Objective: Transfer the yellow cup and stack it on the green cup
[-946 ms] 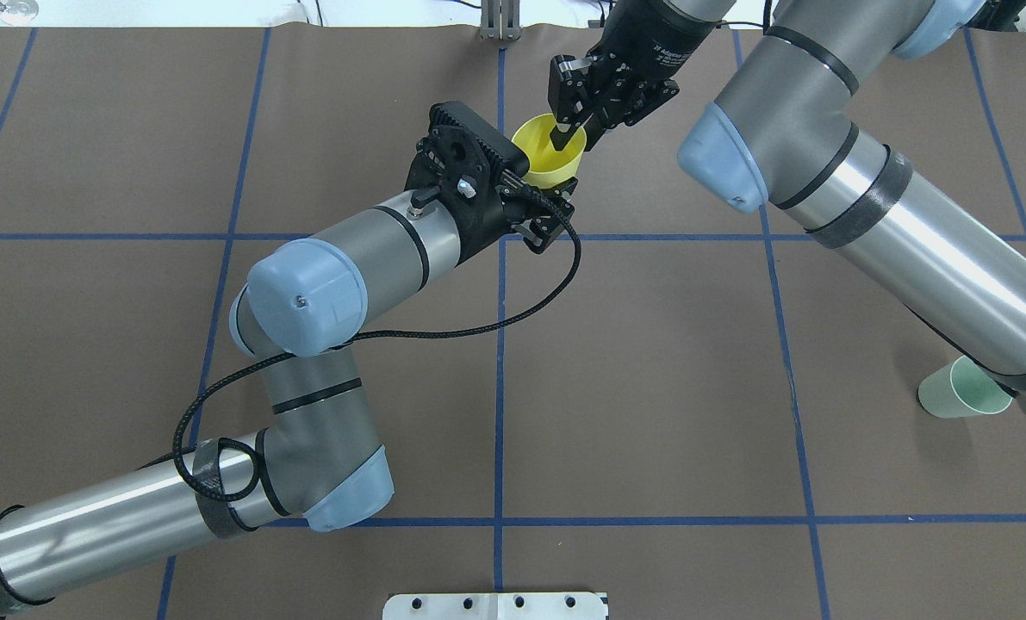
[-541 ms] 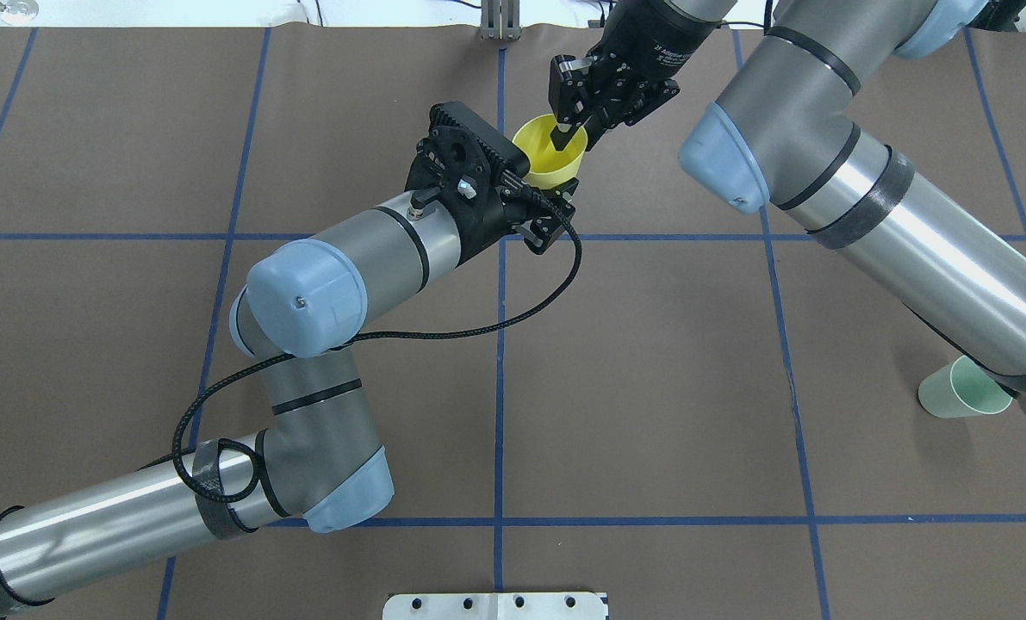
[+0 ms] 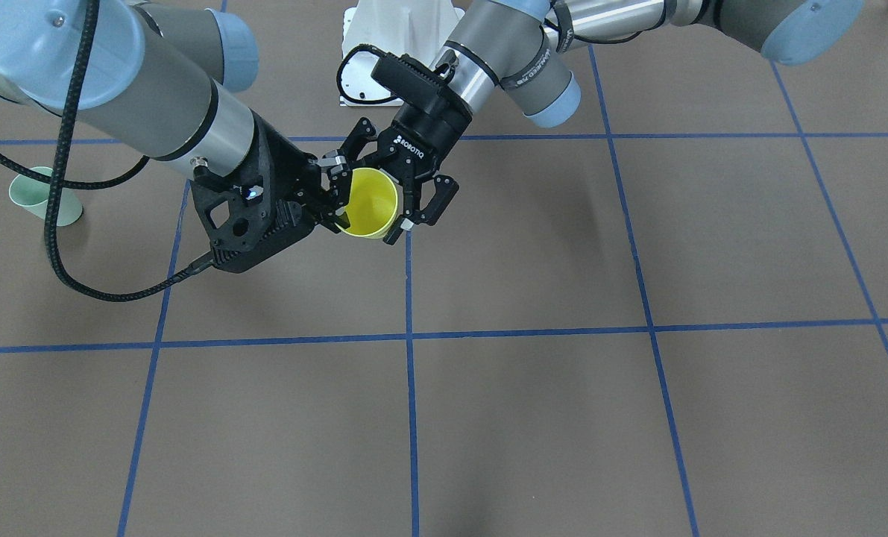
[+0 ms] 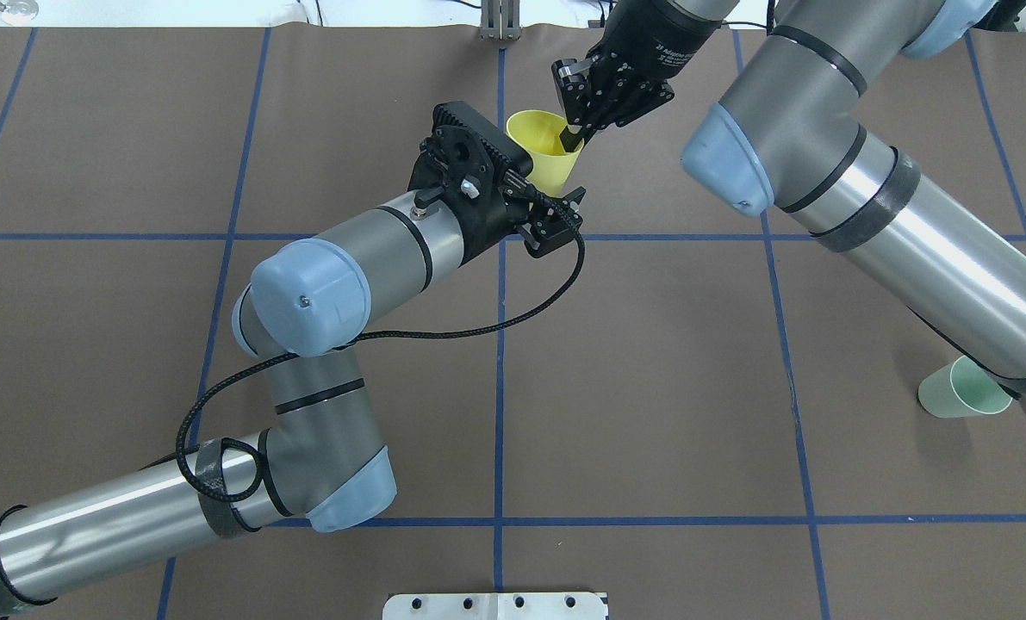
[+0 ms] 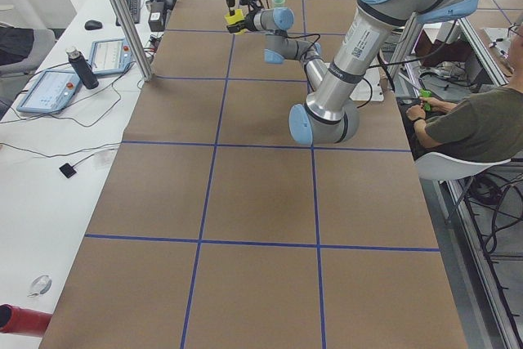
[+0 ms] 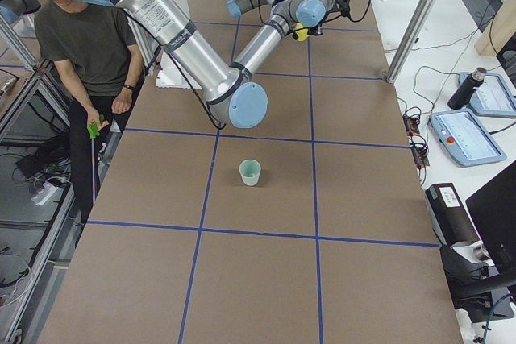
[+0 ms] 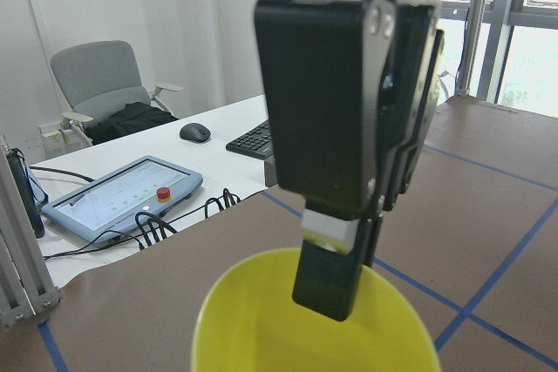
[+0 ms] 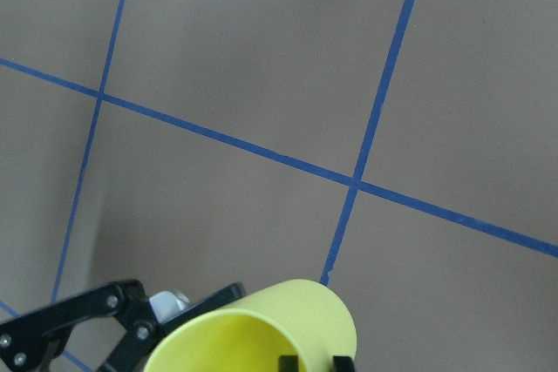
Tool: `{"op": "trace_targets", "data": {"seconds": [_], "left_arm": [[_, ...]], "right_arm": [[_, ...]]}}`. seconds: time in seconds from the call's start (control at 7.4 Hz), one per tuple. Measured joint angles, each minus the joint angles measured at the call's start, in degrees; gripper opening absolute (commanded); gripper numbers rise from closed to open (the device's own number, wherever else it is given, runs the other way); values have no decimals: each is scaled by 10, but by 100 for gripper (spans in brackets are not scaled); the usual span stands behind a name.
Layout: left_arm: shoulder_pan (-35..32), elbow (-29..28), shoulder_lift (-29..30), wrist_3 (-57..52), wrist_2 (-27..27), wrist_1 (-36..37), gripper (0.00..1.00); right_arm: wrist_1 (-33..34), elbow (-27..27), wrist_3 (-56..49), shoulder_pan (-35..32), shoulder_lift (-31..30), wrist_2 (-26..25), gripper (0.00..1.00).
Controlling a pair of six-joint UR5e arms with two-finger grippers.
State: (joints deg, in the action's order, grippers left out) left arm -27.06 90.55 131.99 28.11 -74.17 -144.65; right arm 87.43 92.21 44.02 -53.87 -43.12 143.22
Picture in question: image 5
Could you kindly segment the person's hand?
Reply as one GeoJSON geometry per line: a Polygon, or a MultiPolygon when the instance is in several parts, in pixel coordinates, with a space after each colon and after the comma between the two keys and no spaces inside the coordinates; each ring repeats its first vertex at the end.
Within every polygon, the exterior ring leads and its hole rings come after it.
{"type": "Polygon", "coordinates": [[[407,118],[415,123],[416,121],[426,118],[426,112],[421,105],[413,105],[406,110],[407,118]]]}

